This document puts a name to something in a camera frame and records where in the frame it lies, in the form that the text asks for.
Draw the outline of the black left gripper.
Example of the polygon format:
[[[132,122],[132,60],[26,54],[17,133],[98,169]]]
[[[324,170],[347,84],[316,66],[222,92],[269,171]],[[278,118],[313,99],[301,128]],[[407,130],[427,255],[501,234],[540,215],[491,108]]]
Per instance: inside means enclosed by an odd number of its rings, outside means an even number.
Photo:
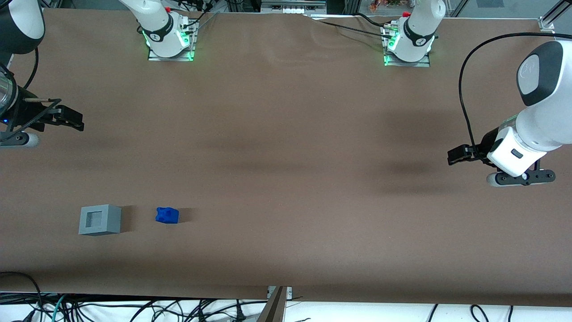
[[[488,131],[479,144],[479,152],[473,145],[459,145],[447,152],[449,166],[461,162],[501,162],[505,156],[505,148],[502,144],[508,143],[510,128],[496,127]]]

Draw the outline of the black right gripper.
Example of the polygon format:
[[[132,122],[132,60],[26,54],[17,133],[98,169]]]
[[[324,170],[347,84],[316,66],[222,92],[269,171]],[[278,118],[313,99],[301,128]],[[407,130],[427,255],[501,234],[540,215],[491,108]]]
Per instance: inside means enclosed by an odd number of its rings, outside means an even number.
[[[84,131],[83,114],[67,106],[58,105],[60,102],[61,99],[41,99],[29,91],[20,91],[14,104],[1,113],[1,123],[12,126],[8,129],[9,132],[32,120],[35,122],[31,123],[29,128],[39,132],[45,131],[47,124]]]

